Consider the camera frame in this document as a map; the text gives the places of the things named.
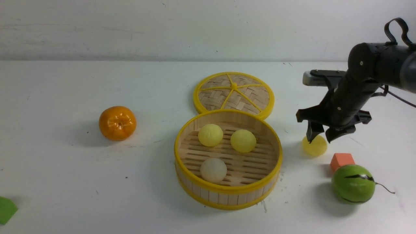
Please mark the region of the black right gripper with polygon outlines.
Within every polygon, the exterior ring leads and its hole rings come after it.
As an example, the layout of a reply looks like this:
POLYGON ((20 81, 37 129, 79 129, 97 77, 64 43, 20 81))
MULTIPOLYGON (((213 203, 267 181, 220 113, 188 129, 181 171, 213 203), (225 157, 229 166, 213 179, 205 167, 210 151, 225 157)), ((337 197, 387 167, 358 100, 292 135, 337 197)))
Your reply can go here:
POLYGON ((324 125, 329 128, 325 132, 328 143, 355 133, 355 125, 368 124, 372 117, 369 111, 361 108, 372 97, 372 80, 358 81, 350 75, 342 78, 325 77, 328 91, 322 101, 313 107, 299 109, 296 113, 300 123, 308 121, 306 139, 311 144, 324 132, 324 125))

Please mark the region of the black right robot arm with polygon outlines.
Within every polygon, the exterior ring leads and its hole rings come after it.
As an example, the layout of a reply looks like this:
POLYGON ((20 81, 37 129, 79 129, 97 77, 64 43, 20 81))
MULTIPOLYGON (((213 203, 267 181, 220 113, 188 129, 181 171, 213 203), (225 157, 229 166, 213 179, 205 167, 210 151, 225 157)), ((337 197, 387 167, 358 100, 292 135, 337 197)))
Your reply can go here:
POLYGON ((306 86, 327 86, 322 101, 299 109, 299 123, 306 120, 306 139, 312 142, 325 133, 328 142, 355 132, 356 124, 368 124, 372 117, 362 107, 376 96, 379 87, 416 91, 415 49, 409 46, 361 43, 348 57, 347 71, 311 70, 304 73, 306 86))

